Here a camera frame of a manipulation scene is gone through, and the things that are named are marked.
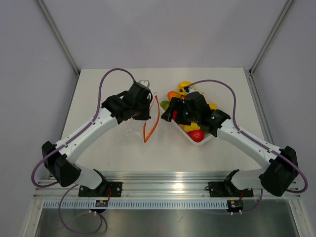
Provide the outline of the frame post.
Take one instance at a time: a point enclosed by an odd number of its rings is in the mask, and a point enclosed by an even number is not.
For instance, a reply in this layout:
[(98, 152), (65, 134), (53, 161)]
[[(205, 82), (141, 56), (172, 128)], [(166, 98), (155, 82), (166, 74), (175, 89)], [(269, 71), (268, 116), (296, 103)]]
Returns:
[(72, 70), (74, 71), (76, 77), (79, 78), (80, 69), (79, 69), (77, 63), (75, 62), (69, 48), (67, 47), (67, 45), (63, 39), (63, 36), (62, 36), (61, 32), (59, 31), (58, 26), (57, 26), (57, 24), (52, 16), (50, 10), (49, 10), (47, 4), (45, 3), (44, 0), (35, 0), (35, 3), (37, 4), (37, 6), (39, 7), (39, 10), (43, 14), (45, 21), (47, 22), (52, 34), (54, 35), (58, 45), (60, 46), (64, 56), (66, 57), (68, 63), (72, 67)]
[(254, 62), (252, 63), (249, 74), (253, 76), (258, 69), (261, 61), (265, 57), (266, 53), (268, 52), (271, 44), (273, 43), (274, 39), (276, 38), (279, 30), (281, 29), (283, 23), (285, 22), (289, 12), (291, 11), (293, 5), (295, 4), (295, 0), (286, 0), (281, 11), (279, 12), (272, 28), (270, 29), (262, 47), (260, 48)]

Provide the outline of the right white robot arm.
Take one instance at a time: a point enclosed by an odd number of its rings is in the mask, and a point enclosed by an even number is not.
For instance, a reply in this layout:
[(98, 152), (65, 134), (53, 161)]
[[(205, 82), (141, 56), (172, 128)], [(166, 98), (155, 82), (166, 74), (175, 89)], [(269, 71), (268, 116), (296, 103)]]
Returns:
[(291, 147), (281, 149), (247, 134), (227, 113), (211, 109), (199, 92), (190, 92), (184, 99), (173, 97), (161, 119), (181, 125), (196, 123), (203, 132), (234, 145), (260, 165), (260, 169), (232, 171), (224, 180), (228, 195), (259, 188), (280, 197), (298, 176), (296, 153)]

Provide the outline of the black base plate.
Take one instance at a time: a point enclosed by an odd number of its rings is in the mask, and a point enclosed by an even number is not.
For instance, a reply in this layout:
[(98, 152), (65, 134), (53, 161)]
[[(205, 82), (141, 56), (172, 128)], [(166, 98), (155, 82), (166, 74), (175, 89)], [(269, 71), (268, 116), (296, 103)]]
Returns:
[(237, 189), (231, 182), (211, 181), (204, 188), (209, 192), (211, 198), (252, 198), (252, 189)]
[(122, 182), (108, 181), (105, 188), (95, 190), (80, 186), (78, 196), (81, 198), (120, 198), (122, 185)]

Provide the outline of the yellow bell pepper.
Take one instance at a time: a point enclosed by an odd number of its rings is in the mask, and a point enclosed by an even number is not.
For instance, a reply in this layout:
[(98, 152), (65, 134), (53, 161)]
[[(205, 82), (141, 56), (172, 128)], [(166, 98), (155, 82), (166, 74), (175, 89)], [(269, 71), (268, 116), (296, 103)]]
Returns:
[(192, 84), (192, 82), (190, 81), (183, 81), (179, 83), (177, 87), (177, 92), (182, 96), (186, 96), (188, 93), (197, 91), (195, 87), (190, 86), (190, 84)]

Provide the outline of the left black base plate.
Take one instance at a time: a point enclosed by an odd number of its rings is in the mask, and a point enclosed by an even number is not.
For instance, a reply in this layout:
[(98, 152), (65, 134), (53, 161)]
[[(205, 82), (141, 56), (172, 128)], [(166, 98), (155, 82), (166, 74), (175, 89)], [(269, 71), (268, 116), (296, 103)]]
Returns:
[(81, 198), (120, 198), (122, 185), (122, 182), (108, 181), (105, 188), (95, 190), (80, 186), (78, 196)]

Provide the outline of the orange green mango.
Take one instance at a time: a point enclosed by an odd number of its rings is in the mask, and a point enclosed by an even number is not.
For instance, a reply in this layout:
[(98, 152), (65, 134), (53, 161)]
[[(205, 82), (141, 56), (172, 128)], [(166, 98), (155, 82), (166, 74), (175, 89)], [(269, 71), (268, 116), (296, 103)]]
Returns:
[(167, 94), (167, 98), (168, 98), (169, 101), (171, 101), (172, 98), (183, 99), (183, 96), (181, 94), (179, 94), (177, 91), (170, 91)]

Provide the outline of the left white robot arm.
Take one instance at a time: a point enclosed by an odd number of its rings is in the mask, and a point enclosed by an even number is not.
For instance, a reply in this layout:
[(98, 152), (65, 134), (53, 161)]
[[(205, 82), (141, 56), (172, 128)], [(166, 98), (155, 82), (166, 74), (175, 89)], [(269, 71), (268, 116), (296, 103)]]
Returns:
[(49, 141), (43, 144), (42, 154), (47, 157), (44, 166), (60, 186), (77, 184), (88, 188), (97, 197), (107, 192), (105, 176), (96, 169), (78, 165), (77, 160), (99, 137), (123, 121), (150, 119), (153, 95), (149, 86), (147, 80), (133, 83), (128, 91), (108, 97), (98, 106), (96, 115), (71, 135), (55, 144)]

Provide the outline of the clear zip bag orange zipper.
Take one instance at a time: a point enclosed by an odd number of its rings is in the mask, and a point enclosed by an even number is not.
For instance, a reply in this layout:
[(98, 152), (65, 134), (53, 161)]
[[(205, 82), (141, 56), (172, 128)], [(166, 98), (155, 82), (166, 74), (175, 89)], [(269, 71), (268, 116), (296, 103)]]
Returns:
[(118, 127), (117, 140), (120, 144), (141, 143), (146, 144), (153, 137), (160, 120), (160, 106), (158, 94), (152, 95), (152, 102), (149, 106), (150, 119), (147, 121), (133, 120), (122, 122)]

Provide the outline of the red tomato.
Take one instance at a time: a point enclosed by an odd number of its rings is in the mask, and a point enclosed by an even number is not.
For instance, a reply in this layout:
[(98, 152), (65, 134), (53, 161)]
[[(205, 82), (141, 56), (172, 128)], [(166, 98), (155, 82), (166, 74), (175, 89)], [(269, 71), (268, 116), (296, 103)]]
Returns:
[(188, 132), (187, 135), (196, 143), (201, 142), (205, 138), (205, 134), (202, 130), (195, 130)]

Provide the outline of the left frame post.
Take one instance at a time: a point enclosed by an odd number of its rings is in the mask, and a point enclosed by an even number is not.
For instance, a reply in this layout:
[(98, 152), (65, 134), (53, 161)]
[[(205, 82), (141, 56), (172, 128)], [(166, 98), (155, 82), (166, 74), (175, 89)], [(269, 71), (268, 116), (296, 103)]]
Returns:
[(72, 67), (72, 70), (74, 71), (76, 77), (79, 78), (80, 69), (79, 69), (77, 63), (75, 62), (69, 48), (67, 47), (67, 45), (63, 39), (63, 36), (62, 36), (61, 32), (59, 31), (58, 26), (57, 26), (57, 24), (52, 16), (50, 10), (49, 10), (47, 4), (45, 3), (44, 0), (35, 0), (35, 3), (37, 4), (37, 6), (39, 7), (39, 10), (43, 14), (45, 21), (47, 22), (52, 34), (54, 35), (58, 45), (60, 46), (64, 56), (66, 57), (68, 63)]

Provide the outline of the right frame post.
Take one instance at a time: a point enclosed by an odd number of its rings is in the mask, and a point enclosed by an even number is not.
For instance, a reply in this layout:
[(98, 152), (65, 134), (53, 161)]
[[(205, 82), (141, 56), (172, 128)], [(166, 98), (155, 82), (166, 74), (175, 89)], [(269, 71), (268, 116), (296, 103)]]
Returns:
[(283, 23), (285, 22), (289, 12), (291, 11), (293, 5), (295, 4), (295, 0), (286, 0), (281, 11), (279, 12), (272, 28), (270, 29), (262, 47), (260, 48), (254, 62), (252, 63), (249, 74), (253, 76), (258, 69), (261, 61), (265, 57), (266, 53), (268, 52), (271, 44), (273, 43), (274, 39), (276, 38), (279, 30), (281, 29)]

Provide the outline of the aluminium rail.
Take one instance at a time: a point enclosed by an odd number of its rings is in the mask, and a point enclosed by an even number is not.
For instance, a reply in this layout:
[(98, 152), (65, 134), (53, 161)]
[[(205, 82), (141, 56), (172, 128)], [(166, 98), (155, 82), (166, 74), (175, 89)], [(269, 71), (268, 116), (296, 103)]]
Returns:
[[(103, 172), (108, 181), (122, 182), (120, 199), (215, 199), (205, 187), (210, 181), (222, 181), (229, 172)], [(69, 187), (59, 184), (35, 188), (33, 198), (61, 198)], [(300, 199), (302, 195), (284, 193), (275, 197), (267, 191), (264, 199)]]

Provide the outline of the yellow banana piece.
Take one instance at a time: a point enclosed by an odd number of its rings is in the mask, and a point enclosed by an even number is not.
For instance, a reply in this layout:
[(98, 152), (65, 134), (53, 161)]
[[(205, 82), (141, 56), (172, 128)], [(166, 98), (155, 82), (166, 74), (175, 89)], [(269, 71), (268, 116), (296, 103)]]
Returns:
[(186, 133), (188, 133), (188, 132), (191, 132), (191, 131), (200, 130), (200, 127), (196, 123), (192, 122), (190, 125), (184, 125), (183, 126), (183, 130)]

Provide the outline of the white plastic basket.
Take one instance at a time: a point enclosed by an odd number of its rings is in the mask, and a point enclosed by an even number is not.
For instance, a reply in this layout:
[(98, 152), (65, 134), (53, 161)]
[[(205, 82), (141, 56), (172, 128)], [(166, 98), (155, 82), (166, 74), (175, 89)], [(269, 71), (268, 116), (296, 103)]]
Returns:
[[(190, 81), (183, 81), (179, 83), (177, 86), (177, 91), (168, 93), (168, 99), (171, 101), (172, 97), (179, 97), (178, 95), (181, 96), (181, 99), (184, 99), (186, 96), (186, 91), (184, 90), (184, 87), (188, 86), (189, 84), (191, 84)], [(201, 145), (211, 138), (208, 133), (202, 131), (202, 129), (194, 122), (192, 122), (190, 125), (182, 125), (177, 123), (174, 120), (176, 118), (176, 115), (177, 111), (173, 113), (172, 123), (177, 127), (180, 133), (193, 145)]]

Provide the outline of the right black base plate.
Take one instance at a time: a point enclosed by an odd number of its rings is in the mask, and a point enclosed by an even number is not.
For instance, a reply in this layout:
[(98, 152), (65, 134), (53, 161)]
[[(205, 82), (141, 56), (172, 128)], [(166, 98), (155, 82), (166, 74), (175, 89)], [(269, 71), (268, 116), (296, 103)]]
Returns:
[(211, 181), (204, 188), (209, 192), (211, 198), (252, 198), (252, 189), (237, 189), (231, 182)]

